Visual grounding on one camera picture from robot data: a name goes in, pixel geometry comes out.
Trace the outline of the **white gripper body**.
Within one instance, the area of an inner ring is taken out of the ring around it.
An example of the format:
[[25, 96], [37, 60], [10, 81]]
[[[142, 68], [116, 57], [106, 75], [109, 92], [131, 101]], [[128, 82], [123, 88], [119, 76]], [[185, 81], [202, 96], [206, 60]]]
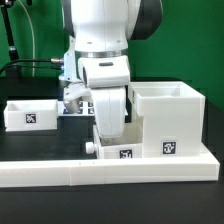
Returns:
[[91, 95], [99, 136], [101, 138], [120, 137], [125, 123], [125, 87], [92, 89]]

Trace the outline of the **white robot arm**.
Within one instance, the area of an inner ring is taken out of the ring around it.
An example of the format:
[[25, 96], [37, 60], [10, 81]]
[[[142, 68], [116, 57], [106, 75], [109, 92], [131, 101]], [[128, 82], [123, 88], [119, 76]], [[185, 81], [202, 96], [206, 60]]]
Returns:
[[123, 134], [126, 90], [130, 82], [127, 56], [130, 40], [145, 40], [162, 21], [161, 0], [61, 0], [63, 28], [70, 36], [64, 55], [67, 83], [63, 101], [67, 110], [79, 110], [78, 101], [90, 101], [98, 134]]

